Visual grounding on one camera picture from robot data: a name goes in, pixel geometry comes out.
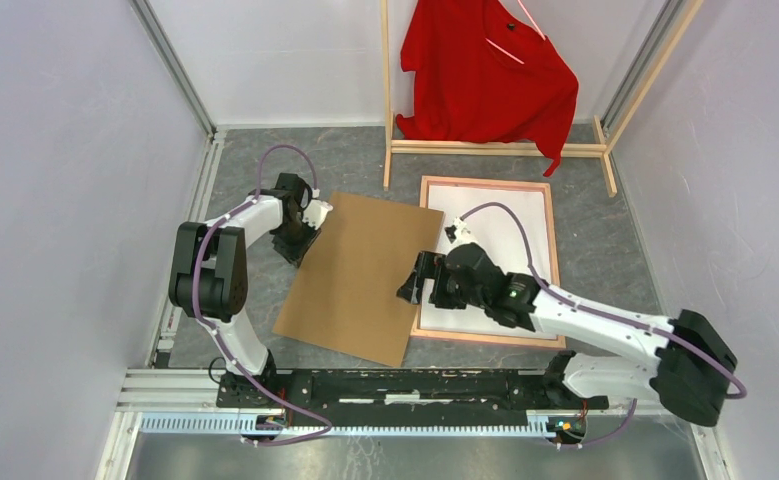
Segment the brown cardboard backing board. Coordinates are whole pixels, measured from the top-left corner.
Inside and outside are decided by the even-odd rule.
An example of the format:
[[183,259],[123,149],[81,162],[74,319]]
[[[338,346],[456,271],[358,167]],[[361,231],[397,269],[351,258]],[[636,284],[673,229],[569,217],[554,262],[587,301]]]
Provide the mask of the brown cardboard backing board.
[[384,366],[401,365],[416,317],[396,292],[437,244],[440,210],[344,192],[302,261],[274,332]]

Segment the pink wooden picture frame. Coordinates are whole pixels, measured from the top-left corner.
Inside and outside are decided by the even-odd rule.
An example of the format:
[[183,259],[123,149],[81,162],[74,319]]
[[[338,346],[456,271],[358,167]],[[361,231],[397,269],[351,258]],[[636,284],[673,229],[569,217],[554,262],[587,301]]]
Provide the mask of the pink wooden picture frame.
[[[475,179],[475,178],[460,178],[460,177],[439,177],[439,176],[424,176],[421,182],[420,189],[420,205],[426,208],[428,201],[428,187],[430,184],[439,185],[453,185],[453,186],[478,186],[484,188],[495,188],[504,190],[518,190],[518,191],[533,191],[541,190],[547,203],[547,218],[549,222],[549,241],[552,244],[551,257],[557,262],[557,265],[552,268],[552,273],[559,277],[559,281],[554,284],[560,283],[558,253],[556,247],[556,236],[554,228],[554,214],[553,214],[553,202],[551,187],[547,183],[534,183],[534,182],[521,182],[521,181],[505,181],[505,180],[492,180],[492,179]],[[527,239],[523,240],[524,245],[529,242]],[[489,341],[483,341],[474,337],[471,334],[448,334],[446,332],[427,331],[419,327],[419,319],[421,315],[421,306],[417,314],[417,318],[413,323],[411,335],[413,337],[427,338],[427,339],[439,339],[439,340],[452,340],[463,342],[476,342],[476,343],[489,343],[498,345],[514,345],[525,346],[541,349],[562,349],[566,346],[566,340],[563,336],[557,336],[555,340],[540,340],[540,339],[522,339],[522,338],[510,338],[510,337],[494,337]]]

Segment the coastal landscape photo board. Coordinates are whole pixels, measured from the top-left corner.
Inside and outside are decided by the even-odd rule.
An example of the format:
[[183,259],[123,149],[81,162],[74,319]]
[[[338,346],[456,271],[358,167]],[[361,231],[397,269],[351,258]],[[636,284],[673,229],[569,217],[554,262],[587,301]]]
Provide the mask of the coastal landscape photo board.
[[[499,207],[480,210],[466,219],[467,227],[486,251],[493,263],[503,272],[529,275],[528,259],[524,247],[527,239],[537,273],[545,280],[557,283],[559,277],[552,273],[557,265],[551,257],[552,244],[549,241],[549,222],[544,193],[533,191],[504,190],[478,186],[453,186],[430,184],[427,206],[444,213],[443,226],[467,211],[487,202],[499,202],[519,218],[517,225],[509,213]],[[429,302],[433,284],[425,284],[419,327],[427,331],[448,334],[471,334],[483,341],[492,338],[510,337],[522,339],[555,340],[551,334],[531,332],[522,328],[507,328],[488,318],[476,307],[463,310],[438,309]]]

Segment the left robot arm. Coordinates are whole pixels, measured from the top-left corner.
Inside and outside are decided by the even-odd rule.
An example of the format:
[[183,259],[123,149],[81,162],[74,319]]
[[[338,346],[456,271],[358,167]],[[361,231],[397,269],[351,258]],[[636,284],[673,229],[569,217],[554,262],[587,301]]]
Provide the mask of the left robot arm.
[[243,377],[240,392],[255,407],[277,399],[279,381],[246,311],[248,249],[269,235],[274,251],[299,267],[332,209],[300,176],[283,173],[273,188],[252,192],[226,213],[178,227],[169,300],[210,335],[226,370]]

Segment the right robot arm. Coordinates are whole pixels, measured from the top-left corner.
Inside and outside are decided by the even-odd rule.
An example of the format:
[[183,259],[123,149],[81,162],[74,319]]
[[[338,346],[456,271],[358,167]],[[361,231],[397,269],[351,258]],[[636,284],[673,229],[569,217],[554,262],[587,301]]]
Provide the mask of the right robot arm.
[[565,336],[607,351],[568,354],[542,382],[545,400],[567,408],[579,398],[659,402],[690,423],[714,427],[728,400],[745,396],[738,360],[702,314],[648,315],[588,301],[534,272],[505,272],[476,243],[446,254],[422,251],[396,291],[412,305],[475,307],[500,326]]

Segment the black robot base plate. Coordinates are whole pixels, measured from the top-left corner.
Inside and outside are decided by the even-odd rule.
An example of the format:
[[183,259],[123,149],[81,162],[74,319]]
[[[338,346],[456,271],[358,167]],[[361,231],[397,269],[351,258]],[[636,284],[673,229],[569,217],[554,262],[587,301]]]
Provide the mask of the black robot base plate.
[[520,369],[293,369],[265,378],[259,391],[230,372],[218,380],[220,408],[270,408],[286,427],[523,426],[530,410],[604,410],[552,374]]

